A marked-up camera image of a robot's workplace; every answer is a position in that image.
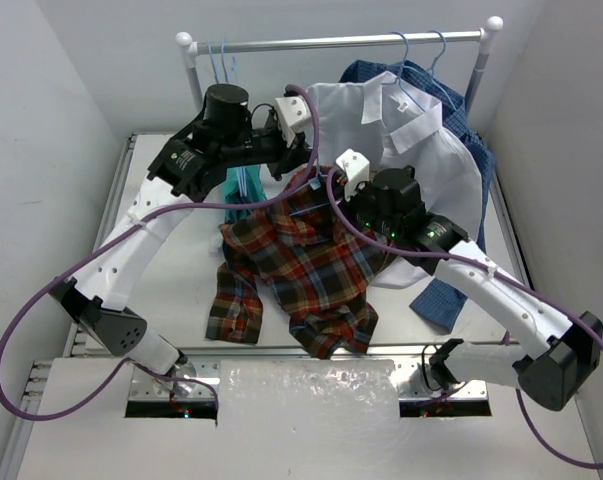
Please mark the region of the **red plaid shirt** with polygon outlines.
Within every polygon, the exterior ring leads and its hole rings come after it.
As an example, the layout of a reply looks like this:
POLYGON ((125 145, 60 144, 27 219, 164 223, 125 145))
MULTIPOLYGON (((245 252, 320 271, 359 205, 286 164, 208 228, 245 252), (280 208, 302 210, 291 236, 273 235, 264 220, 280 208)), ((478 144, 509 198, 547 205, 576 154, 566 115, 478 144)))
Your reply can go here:
POLYGON ((257 343, 263 282, 310 356, 328 359, 339 348, 364 354, 378 322, 366 291, 396 257, 354 236, 335 213, 288 216, 288 198, 221 226, 224 261, 205 337, 257 343))

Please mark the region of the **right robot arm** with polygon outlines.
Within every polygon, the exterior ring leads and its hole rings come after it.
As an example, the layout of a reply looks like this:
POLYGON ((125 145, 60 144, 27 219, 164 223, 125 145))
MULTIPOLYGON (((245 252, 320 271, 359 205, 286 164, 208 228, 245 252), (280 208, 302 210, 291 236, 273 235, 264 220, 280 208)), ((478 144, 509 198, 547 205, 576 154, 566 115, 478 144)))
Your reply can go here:
POLYGON ((409 168, 393 173, 370 181, 331 168, 326 191, 337 217, 365 244, 461 292, 515 339, 488 346, 452 338, 429 357, 426 379, 442 390, 473 380, 508 386, 562 410, 600 363, 602 321, 590 312, 576 317, 519 282, 461 227, 426 210, 409 168))

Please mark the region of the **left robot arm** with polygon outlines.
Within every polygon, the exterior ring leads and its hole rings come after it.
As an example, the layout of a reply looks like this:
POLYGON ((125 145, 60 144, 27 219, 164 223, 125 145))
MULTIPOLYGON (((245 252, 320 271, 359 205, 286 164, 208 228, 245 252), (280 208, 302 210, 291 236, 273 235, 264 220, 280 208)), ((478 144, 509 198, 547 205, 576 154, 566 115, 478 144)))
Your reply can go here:
POLYGON ((51 291, 100 346, 162 382, 191 382, 195 368, 129 308, 145 269, 192 210, 209 207, 207 196, 229 169, 265 165, 279 179, 316 160, 318 148, 306 145, 304 130, 318 126, 318 114, 304 89, 287 86, 261 128, 252 125, 248 100, 237 85, 210 86, 198 115, 164 144, 103 244, 51 291))

